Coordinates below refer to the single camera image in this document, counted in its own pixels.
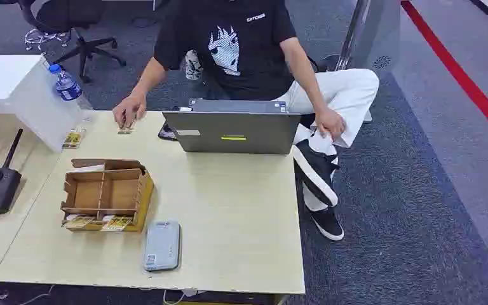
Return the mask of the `person's left hand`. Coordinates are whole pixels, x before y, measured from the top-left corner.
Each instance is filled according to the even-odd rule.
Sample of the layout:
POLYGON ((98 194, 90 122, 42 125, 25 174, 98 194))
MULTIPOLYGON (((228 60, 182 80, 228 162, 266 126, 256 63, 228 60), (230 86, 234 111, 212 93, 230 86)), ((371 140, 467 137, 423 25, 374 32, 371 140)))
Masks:
POLYGON ((323 138, 338 139, 346 129, 345 121, 335 110, 324 108, 316 111, 315 123, 323 138))

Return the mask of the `person's right hand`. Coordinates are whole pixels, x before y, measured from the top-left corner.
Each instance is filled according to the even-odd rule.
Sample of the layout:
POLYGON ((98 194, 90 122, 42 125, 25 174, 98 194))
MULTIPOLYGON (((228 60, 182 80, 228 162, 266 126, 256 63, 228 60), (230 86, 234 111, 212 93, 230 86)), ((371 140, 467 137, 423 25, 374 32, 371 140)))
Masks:
POLYGON ((146 94, 131 93, 112 109, 114 120, 120 128, 129 128, 146 112, 146 94))

